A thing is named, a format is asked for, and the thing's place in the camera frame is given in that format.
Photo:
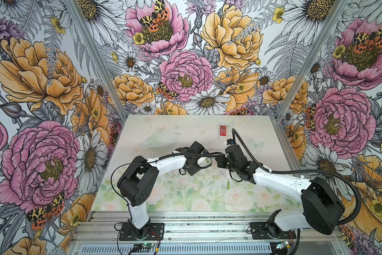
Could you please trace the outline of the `left circuit board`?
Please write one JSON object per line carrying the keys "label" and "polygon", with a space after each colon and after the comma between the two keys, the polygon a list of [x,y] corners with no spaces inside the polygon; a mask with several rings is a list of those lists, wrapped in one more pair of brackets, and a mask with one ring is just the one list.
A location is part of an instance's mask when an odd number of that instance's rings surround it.
{"label": "left circuit board", "polygon": [[157,246],[157,243],[139,243],[133,246],[134,249],[152,249]]}

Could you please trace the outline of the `aluminium frame rail front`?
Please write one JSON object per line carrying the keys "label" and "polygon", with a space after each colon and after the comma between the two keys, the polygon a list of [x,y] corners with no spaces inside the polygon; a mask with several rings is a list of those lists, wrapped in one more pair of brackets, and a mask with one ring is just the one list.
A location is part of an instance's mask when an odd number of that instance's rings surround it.
{"label": "aluminium frame rail front", "polygon": [[[163,243],[251,242],[251,222],[266,222],[270,213],[151,212],[151,222],[164,224]],[[128,212],[96,211],[79,223],[72,243],[115,243]]]}

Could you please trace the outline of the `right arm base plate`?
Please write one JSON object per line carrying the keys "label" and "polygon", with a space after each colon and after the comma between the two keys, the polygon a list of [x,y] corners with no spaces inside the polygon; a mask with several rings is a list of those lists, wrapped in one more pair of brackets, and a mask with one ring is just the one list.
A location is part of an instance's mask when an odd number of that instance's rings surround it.
{"label": "right arm base plate", "polygon": [[252,235],[254,240],[296,239],[295,231],[282,231],[275,224],[268,224],[266,222],[250,222],[247,232]]}

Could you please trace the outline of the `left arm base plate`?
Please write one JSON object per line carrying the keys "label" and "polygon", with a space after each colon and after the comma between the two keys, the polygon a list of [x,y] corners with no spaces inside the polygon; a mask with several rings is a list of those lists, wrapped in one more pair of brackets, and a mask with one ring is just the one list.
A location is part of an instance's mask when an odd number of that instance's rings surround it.
{"label": "left arm base plate", "polygon": [[123,223],[119,231],[119,241],[162,241],[164,236],[164,223],[147,223],[141,229],[133,224]]}

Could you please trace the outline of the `circuit board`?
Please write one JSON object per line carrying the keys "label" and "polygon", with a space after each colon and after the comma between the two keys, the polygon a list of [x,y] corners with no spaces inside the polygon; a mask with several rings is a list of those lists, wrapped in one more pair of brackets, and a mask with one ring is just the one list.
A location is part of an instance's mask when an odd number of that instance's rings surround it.
{"label": "circuit board", "polygon": [[290,248],[290,242],[289,241],[279,242],[275,248],[276,249],[289,249]]}
{"label": "circuit board", "polygon": [[134,249],[152,249],[157,246],[157,243],[139,243],[133,246]]}

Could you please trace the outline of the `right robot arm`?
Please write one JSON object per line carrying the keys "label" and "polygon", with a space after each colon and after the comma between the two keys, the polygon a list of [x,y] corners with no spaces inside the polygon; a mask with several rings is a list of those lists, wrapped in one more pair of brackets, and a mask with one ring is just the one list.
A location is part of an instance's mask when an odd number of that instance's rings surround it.
{"label": "right robot arm", "polygon": [[295,177],[286,171],[278,173],[253,160],[248,160],[239,145],[228,146],[216,159],[219,168],[236,173],[243,181],[265,186],[286,194],[301,204],[296,211],[277,209],[266,222],[268,233],[312,228],[330,235],[345,211],[345,207],[329,184],[322,178],[312,180]]}

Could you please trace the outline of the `red white remote control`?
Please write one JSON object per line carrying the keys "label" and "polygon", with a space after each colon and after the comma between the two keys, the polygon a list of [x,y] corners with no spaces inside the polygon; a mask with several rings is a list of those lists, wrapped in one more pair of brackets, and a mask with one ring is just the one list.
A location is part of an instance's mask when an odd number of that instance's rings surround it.
{"label": "red white remote control", "polygon": [[227,140],[227,126],[226,125],[219,125],[219,139],[220,140]]}

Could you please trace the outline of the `right circuit board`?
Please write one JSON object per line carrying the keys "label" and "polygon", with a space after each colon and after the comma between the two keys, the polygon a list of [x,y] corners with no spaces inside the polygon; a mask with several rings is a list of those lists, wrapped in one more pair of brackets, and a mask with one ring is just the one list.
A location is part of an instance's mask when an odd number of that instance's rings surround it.
{"label": "right circuit board", "polygon": [[290,248],[290,242],[289,241],[279,242],[275,248],[276,249],[289,249]]}

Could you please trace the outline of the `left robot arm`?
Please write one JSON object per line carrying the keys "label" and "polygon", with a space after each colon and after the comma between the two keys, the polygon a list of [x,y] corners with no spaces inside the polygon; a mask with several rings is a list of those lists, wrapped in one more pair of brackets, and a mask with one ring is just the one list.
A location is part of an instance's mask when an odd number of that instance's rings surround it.
{"label": "left robot arm", "polygon": [[144,240],[158,229],[151,224],[146,201],[160,175],[178,170],[182,174],[194,175],[212,165],[215,154],[210,154],[200,143],[182,147],[169,155],[146,159],[137,156],[117,182],[120,196],[127,202],[130,218],[123,224],[120,239]]}

